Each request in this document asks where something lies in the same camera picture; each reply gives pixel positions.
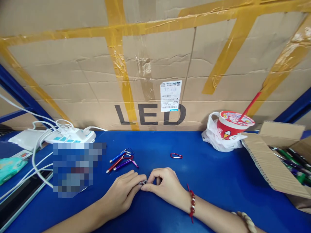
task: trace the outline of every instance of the hand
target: hand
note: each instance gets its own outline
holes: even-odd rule
[[[191,195],[180,184],[176,173],[171,168],[156,168],[149,178],[148,183],[141,190],[153,192],[171,205],[189,213]]]
[[[106,194],[98,200],[98,203],[105,211],[105,221],[116,218],[126,212],[134,196],[142,187],[139,182],[146,180],[146,175],[138,175],[134,170],[119,176]]]

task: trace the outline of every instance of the woman's right hand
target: woman's right hand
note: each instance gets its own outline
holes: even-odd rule
[[[171,205],[189,213],[191,195],[180,184],[176,173],[171,168],[156,168],[149,178],[148,183],[141,190],[153,192]]]

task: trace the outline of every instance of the white power strip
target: white power strip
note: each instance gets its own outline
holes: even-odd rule
[[[61,143],[61,142],[71,142],[71,143],[85,143],[85,142],[94,142],[96,138],[96,134],[94,131],[89,131],[87,135],[83,134],[83,130],[79,129],[82,132],[82,137],[77,134],[66,134],[61,133],[58,130],[53,131],[49,136],[47,136],[44,140],[47,143]]]

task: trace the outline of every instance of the large cardboard box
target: large cardboard box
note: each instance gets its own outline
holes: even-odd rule
[[[265,121],[258,134],[245,133],[243,145],[271,188],[285,193],[294,206],[311,214],[311,188],[301,185],[268,147],[292,148],[311,164],[311,136],[303,140],[305,126]]]
[[[258,128],[311,86],[309,12],[307,0],[6,0],[0,63],[77,127],[204,130],[262,91]],[[168,81],[182,81],[176,112],[161,111]]]

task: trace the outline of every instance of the blue shelf post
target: blue shelf post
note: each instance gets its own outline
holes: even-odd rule
[[[10,75],[10,73],[0,64],[0,86],[3,87],[16,101],[25,109],[38,115],[52,119],[50,115],[38,104],[38,102]],[[23,110],[18,110],[4,116],[0,116],[0,123],[25,114]],[[40,121],[46,119],[35,116]]]
[[[311,87],[274,121],[295,123],[311,110]]]

